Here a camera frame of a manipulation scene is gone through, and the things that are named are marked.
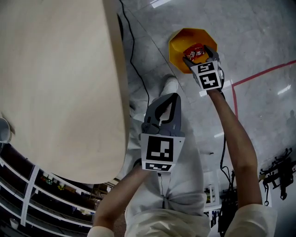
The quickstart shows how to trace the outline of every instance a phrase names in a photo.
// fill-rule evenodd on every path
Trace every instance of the red tape line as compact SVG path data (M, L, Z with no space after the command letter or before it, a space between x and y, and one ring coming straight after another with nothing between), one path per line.
M246 81L252 80L252 79L254 79L256 77L259 77L259 76L261 76L263 74L266 74L268 72L274 71L276 69L280 69L282 67L285 67L285 66L288 66L288 65L291 65L291 64L294 64L294 63L296 63L296 60L293 60L293 61L288 62L288 63L283 63L283 64L280 64L280 65L277 65L275 67L269 68L267 70L264 70L262 72L259 72L259 73L255 74L255 75L253 75L253 76L247 77L246 79L243 79L241 81L238 81L238 82L232 84L231 85L231 87L232 87L232 96L233 96L233 102L234 102L234 112L235 112L236 117L238 118L239 115L238 115L238 109L237 109L237 99L236 99L236 94L235 94L235 90L234 90L235 86L238 86L238 85L240 85L240 84L242 84L242 83L244 83Z

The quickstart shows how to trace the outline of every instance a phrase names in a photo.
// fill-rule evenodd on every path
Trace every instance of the white sleeve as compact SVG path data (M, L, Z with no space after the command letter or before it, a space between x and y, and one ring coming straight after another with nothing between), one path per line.
M87 237L114 237L114 233L106 227L94 226L90 229Z
M236 212L225 237L272 237L277 215L271 207L259 204L243 206Z

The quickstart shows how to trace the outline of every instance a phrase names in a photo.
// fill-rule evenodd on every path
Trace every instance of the red snack package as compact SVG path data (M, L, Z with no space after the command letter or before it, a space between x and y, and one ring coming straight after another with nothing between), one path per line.
M197 43L190 46L183 53L185 54L185 57L193 62L195 59L205 54L204 46L200 43Z

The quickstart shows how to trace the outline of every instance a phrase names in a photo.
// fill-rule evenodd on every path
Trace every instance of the leg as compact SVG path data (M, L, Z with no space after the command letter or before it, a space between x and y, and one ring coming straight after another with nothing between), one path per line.
M162 208L162 202L157 173L152 172L136 191L125 210L126 225L129 225L132 218L140 212Z
M177 79L169 78L161 95L176 93L178 85ZM206 194L199 152L193 130L183 114L181 121L185 142L178 162L171 172L165 207L190 215L203 215Z
M123 177L127 175L138 158L141 158L141 146L139 134L141 133L141 123L138 120L130 121L130 133L128 149L121 173ZM163 198L160 195L157 173L153 172L138 188L135 195L129 202L125 210L125 220L128 225L132 218L143 211L149 209L162 208Z

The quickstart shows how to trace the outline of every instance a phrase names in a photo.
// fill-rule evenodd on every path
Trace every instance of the white pants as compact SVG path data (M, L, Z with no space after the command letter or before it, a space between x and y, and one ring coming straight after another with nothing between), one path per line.
M129 147L126 160L130 162L125 170L131 170L134 161L141 158L141 147L138 135L141 133L141 122L132 119ZM157 172L152 174L142 183L134 197L129 202L125 211L126 224L136 214L150 210L164 208L175 210L189 215L203 215L206 194L204 193L204 176L199 152L189 126L188 120L182 115L182 132L185 133L185 142L178 162L171 171L170 182L164 198L160 194L161 187Z

